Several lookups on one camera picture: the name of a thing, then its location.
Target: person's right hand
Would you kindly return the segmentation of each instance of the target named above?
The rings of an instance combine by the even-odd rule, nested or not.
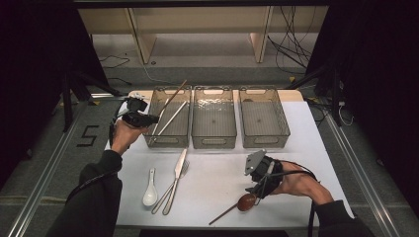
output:
[[[282,161],[281,163],[285,172],[302,170],[301,167],[292,162]],[[317,205],[333,201],[332,195],[326,188],[304,173],[285,175],[280,185],[271,192],[271,195],[279,194],[307,196]]]
[[[111,149],[123,155],[129,146],[147,131],[147,127],[134,127],[119,119],[115,124],[114,140]]]

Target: gray floor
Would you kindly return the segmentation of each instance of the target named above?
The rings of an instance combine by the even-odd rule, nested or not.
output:
[[[282,35],[272,35],[273,40],[280,41],[281,38]],[[284,72],[278,68],[277,62],[282,69],[303,72],[302,68],[296,67],[294,62],[281,55],[276,60],[276,50],[269,43],[264,62],[256,63],[249,38],[244,34],[158,36],[150,63],[145,68],[139,64],[130,36],[94,36],[93,39],[101,59],[109,55],[129,59],[128,63],[119,67],[105,68],[109,78],[132,83],[128,85],[119,79],[110,79],[111,86],[126,92],[168,83],[179,85],[185,79],[192,85],[273,84],[283,88],[290,85],[290,77],[299,78],[301,75]],[[308,35],[303,41],[304,47],[312,50],[315,40],[316,34]],[[102,63],[105,67],[113,67],[124,61],[126,60],[109,58]],[[314,97],[313,85],[315,80],[300,88],[305,97]],[[90,90],[92,93],[102,93],[97,88]],[[37,183],[40,178],[44,177],[43,170],[50,165],[50,161],[57,160],[56,170],[51,174],[50,180],[47,180],[39,204],[32,214],[27,215],[28,226],[23,231],[24,236],[45,234],[61,211],[67,195],[76,186],[82,167],[89,162],[96,162],[104,149],[109,122],[118,104],[118,100],[100,100],[99,103],[86,107],[84,104],[74,105],[77,126],[71,130],[71,135],[69,132],[62,132],[64,112],[63,107],[57,105],[56,110],[51,112],[48,126],[33,147],[33,157],[19,164],[0,192],[0,236],[8,235],[14,221],[22,214],[21,210],[27,200],[36,186],[39,186]],[[324,113],[327,112],[312,108],[313,118],[316,120],[321,120]],[[344,118],[351,117],[348,111],[342,113]],[[91,141],[82,138],[88,125],[95,127],[89,128],[85,134],[96,135],[97,138],[92,146],[78,146]],[[377,164],[377,155],[356,121],[338,129],[334,127],[334,121],[328,115],[324,121],[318,122],[319,133],[354,212],[367,223],[376,236],[418,236],[418,218],[385,168]],[[62,151],[55,150],[60,139],[67,138],[66,135],[69,135],[68,145]],[[342,144],[338,139],[342,136],[348,142]],[[353,153],[348,155],[343,148],[349,145]],[[357,170],[351,165],[354,159],[359,161],[365,171],[367,180],[372,185],[370,190],[366,191],[365,185],[360,183]],[[388,213],[390,223],[377,215],[377,203],[380,213]],[[138,233],[138,229],[117,228],[115,236],[138,236]],[[306,230],[290,230],[289,234],[306,236]]]

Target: fork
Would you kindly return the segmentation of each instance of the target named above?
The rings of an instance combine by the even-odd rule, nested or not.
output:
[[[186,175],[186,173],[188,171],[188,167],[189,167],[189,161],[186,160],[185,163],[182,166],[181,176],[179,177],[180,179],[182,179]],[[163,197],[161,197],[161,199],[158,201],[158,203],[151,210],[151,213],[155,214],[157,212],[158,208],[160,208],[163,201],[167,198],[167,196],[169,196],[170,191],[173,189],[174,185],[175,185],[175,182],[173,182],[172,185],[169,187],[169,189],[167,189],[167,191],[166,191],[166,193],[164,193]]]

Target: wire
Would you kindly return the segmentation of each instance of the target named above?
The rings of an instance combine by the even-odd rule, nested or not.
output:
[[[123,60],[125,60],[125,61],[124,61],[124,62],[122,62],[122,63],[120,63],[120,64],[117,64],[117,65],[115,65],[115,66],[112,66],[112,67],[109,67],[109,66],[104,66],[103,68],[116,68],[116,67],[119,67],[119,66],[124,65],[124,64],[126,64],[127,62],[129,62],[129,58],[127,58],[127,57],[118,57],[118,56],[114,56],[114,55],[109,55],[109,56],[107,56],[107,57],[105,57],[104,59],[101,59],[101,60],[99,60],[99,61],[106,61],[106,60],[108,60],[108,58],[111,58],[111,57],[114,57],[114,58],[117,58],[117,59],[123,59]]]
[[[108,78],[108,80],[120,80],[120,81],[123,81],[123,82],[127,83],[128,85],[132,86],[132,83],[127,82],[126,80],[123,80],[119,77],[110,77],[110,78]]]
[[[315,87],[315,85],[306,86],[306,87],[299,87],[298,89],[299,89],[299,90],[306,90],[306,89],[309,89],[309,88],[311,88],[311,87]]]
[[[300,43],[305,39],[305,37],[310,32],[310,29],[312,27],[312,24],[314,22],[314,17],[315,17],[315,14],[316,14],[316,7],[314,8],[313,15],[311,17],[310,25],[308,26],[308,29],[307,29],[305,35],[300,40],[298,40],[296,38],[295,30],[294,30],[294,17],[295,17],[296,7],[292,6],[290,8],[290,11],[288,12],[287,16],[286,16],[286,13],[284,12],[283,7],[281,7],[280,9],[281,9],[281,12],[283,14],[284,20],[287,23],[286,34],[285,34],[284,38],[282,39],[282,41],[280,43],[274,42],[271,39],[271,37],[268,36],[268,40],[271,42],[271,44],[277,50],[275,62],[277,64],[278,68],[280,68],[280,70],[282,70],[284,72],[291,73],[291,74],[305,74],[305,73],[300,73],[300,72],[292,72],[292,71],[288,71],[284,68],[281,68],[281,66],[278,63],[278,55],[279,55],[279,52],[283,55],[283,64],[285,64],[284,63],[284,58],[286,56],[287,58],[291,59],[293,62],[298,64],[299,66],[301,66],[303,68],[306,68],[306,65],[304,64],[304,62],[309,61],[309,57],[311,56],[311,52],[304,49],[301,46]],[[289,46],[288,47],[283,46],[285,40],[289,41]],[[293,43],[294,49],[291,49],[290,43]],[[289,52],[295,54],[298,57],[298,59],[295,59],[294,57],[292,57],[289,54]]]
[[[150,75],[148,74],[147,69],[145,68],[145,65],[143,63],[140,63],[142,68],[144,68],[145,74],[147,75],[148,79],[150,79],[150,81],[155,81],[155,82],[163,82],[163,83],[168,83],[171,85],[178,85],[178,83],[173,83],[173,82],[169,82],[169,81],[165,81],[165,80],[158,80],[158,79],[153,79],[150,77]]]
[[[314,119],[315,122],[318,122],[317,127],[320,127],[323,121],[326,119],[326,117],[329,115],[328,112],[332,111],[331,105],[324,105],[314,102],[313,100],[309,98],[304,98],[304,100],[308,103],[308,105],[311,108],[315,108],[319,110],[322,114],[322,117],[320,119]]]
[[[310,171],[309,169],[307,169],[306,167],[304,167],[302,165],[299,165],[299,164],[297,164],[296,162],[293,162],[293,161],[280,160],[280,162],[289,162],[289,163],[298,165],[303,170],[292,170],[292,171],[283,171],[281,173],[275,173],[275,174],[266,174],[258,182],[258,184],[261,184],[263,182],[262,194],[265,192],[265,187],[266,187],[267,179],[269,177],[286,176],[286,175],[292,175],[292,174],[306,174],[306,175],[310,176],[312,179],[314,179],[315,181],[317,181],[317,178],[315,177],[314,173],[312,171]],[[258,205],[259,202],[260,202],[260,200],[261,199],[259,198],[258,201],[255,203],[255,205]],[[313,220],[314,220],[314,200],[311,201],[310,215],[308,216],[308,227],[307,227],[308,232],[307,232],[307,237],[311,237],[312,236]]]
[[[121,169],[121,167],[122,167],[122,166],[118,167],[117,169],[115,169],[115,170],[113,170],[113,171],[111,171],[111,172],[108,172],[108,173],[105,173],[105,174],[99,175],[99,176],[97,176],[97,177],[94,177],[94,178],[92,178],[92,179],[90,179],[90,180],[88,180],[88,181],[84,182],[83,184],[81,184],[81,185],[77,186],[76,188],[74,188],[74,190],[73,190],[73,191],[71,191],[70,195],[67,197],[67,201],[65,202],[65,204],[68,204],[68,202],[69,202],[69,201],[70,201],[70,200],[71,200],[71,199],[72,199],[75,195],[77,195],[79,192],[81,192],[82,190],[84,190],[84,189],[86,189],[86,188],[88,188],[88,187],[91,187],[92,185],[95,185],[95,184],[97,184],[97,183],[99,183],[99,182],[102,182],[102,181],[104,181],[104,180],[106,180],[106,179],[109,179],[109,178],[114,177],[114,176],[118,173],[118,171]]]
[[[342,118],[342,115],[341,115],[342,107],[343,106],[339,107],[339,117],[340,117],[342,123],[344,123],[345,125],[352,125],[352,123],[354,123],[354,117],[351,117],[351,122],[350,123],[345,123],[345,120]]]

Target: table knife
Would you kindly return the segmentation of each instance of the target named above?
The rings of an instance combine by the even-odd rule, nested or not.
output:
[[[170,193],[169,200],[167,201],[166,206],[164,206],[164,209],[163,209],[163,214],[164,215],[167,215],[170,211],[170,208],[172,207],[173,198],[175,197],[176,188],[178,186],[178,181],[179,181],[179,178],[181,176],[182,166],[183,166],[183,163],[185,162],[185,157],[186,157],[186,151],[187,150],[188,150],[188,148],[185,148],[182,151],[182,154],[179,157],[178,163],[176,164],[176,167],[175,167],[175,182],[173,184],[173,189],[172,189],[172,193]]]

